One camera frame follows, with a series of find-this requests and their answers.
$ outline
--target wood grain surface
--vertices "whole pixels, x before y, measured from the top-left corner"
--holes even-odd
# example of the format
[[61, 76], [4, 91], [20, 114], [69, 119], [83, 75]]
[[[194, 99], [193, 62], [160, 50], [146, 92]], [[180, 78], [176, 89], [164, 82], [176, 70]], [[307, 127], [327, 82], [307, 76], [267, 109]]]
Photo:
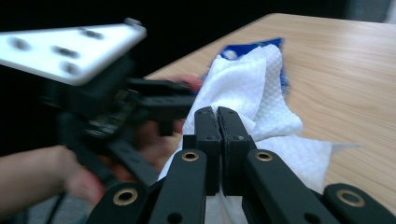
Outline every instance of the wood grain surface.
[[272, 14], [148, 78], [200, 76], [225, 45], [275, 37], [301, 136], [360, 145], [332, 157], [325, 185], [354, 185], [396, 214], [396, 25]]

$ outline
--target forearm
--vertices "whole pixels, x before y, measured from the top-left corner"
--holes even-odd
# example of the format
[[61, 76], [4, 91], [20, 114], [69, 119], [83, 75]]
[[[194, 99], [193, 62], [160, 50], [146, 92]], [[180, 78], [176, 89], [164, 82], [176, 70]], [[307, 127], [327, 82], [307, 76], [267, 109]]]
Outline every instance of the forearm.
[[63, 163], [73, 157], [64, 147], [47, 147], [0, 158], [0, 220], [63, 192]]

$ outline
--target textured paper towel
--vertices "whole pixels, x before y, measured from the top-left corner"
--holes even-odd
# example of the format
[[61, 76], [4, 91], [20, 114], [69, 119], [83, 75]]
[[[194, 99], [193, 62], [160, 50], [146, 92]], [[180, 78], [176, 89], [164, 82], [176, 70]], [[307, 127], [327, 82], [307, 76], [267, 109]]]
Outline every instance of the textured paper towel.
[[[303, 124], [282, 96], [281, 68], [282, 54], [274, 45], [257, 47], [234, 61], [217, 56], [187, 116], [183, 134], [194, 134], [196, 110], [209, 105], [215, 112], [219, 106], [229, 107], [238, 112], [258, 148], [277, 153], [306, 186], [321, 192], [332, 143], [296, 135]], [[166, 176], [172, 159], [160, 178]], [[241, 202], [241, 197], [224, 197], [222, 192], [206, 197], [205, 223], [247, 223]]]

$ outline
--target wooden table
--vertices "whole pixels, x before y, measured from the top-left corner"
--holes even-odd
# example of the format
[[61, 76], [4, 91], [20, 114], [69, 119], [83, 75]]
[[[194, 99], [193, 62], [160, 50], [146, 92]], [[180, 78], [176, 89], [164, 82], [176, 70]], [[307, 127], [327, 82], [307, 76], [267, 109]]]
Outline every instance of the wooden table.
[[201, 75], [225, 45], [284, 37], [290, 109], [302, 136], [359, 143], [332, 157], [325, 184], [365, 190], [396, 214], [396, 25], [272, 14], [148, 78]]

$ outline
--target blue plastic wrapper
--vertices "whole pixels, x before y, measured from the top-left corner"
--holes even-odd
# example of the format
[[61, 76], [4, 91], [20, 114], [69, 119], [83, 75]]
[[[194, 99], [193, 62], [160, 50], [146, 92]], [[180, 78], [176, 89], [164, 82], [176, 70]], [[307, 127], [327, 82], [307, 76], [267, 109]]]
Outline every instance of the blue plastic wrapper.
[[[250, 44], [244, 44], [244, 45], [229, 45], [224, 47], [219, 55], [227, 60], [237, 60], [241, 56], [248, 54], [251, 50], [257, 48], [257, 47], [265, 47], [267, 45], [275, 45], [277, 46], [280, 50], [282, 50], [282, 44], [283, 44], [283, 38], [275, 38], [275, 39], [270, 39], [270, 40], [263, 40], [259, 42], [254, 42]], [[282, 69], [280, 71], [280, 85], [281, 85], [281, 90], [283, 93], [283, 96], [286, 98], [286, 96], [289, 93], [290, 86], [289, 86], [289, 81], [285, 73], [285, 69], [282, 66]]]

